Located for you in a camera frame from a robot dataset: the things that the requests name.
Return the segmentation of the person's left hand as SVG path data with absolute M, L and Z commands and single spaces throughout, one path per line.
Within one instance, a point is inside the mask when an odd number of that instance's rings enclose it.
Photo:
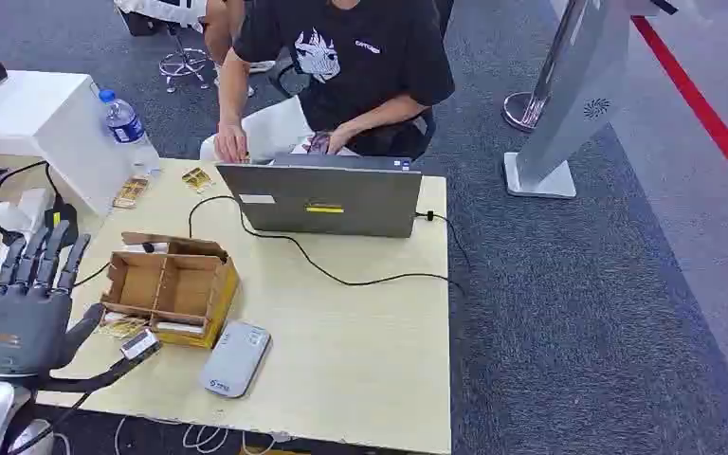
M 330 135 L 326 154 L 337 155 L 344 146 L 358 134 L 358 129 L 351 122 L 340 124 Z

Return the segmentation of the person's right hand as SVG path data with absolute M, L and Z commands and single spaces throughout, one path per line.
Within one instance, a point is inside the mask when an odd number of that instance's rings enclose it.
M 241 164 L 249 160 L 246 132 L 239 119 L 220 120 L 214 138 L 218 159 L 225 163 Z

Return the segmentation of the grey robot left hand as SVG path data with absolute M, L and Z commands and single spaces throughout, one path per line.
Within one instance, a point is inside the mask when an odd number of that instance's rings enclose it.
M 83 234 L 58 268 L 65 220 L 15 240 L 0 267 L 0 376 L 37 376 L 67 366 L 99 325 L 104 313 L 92 304 L 68 325 L 72 289 L 90 236 Z

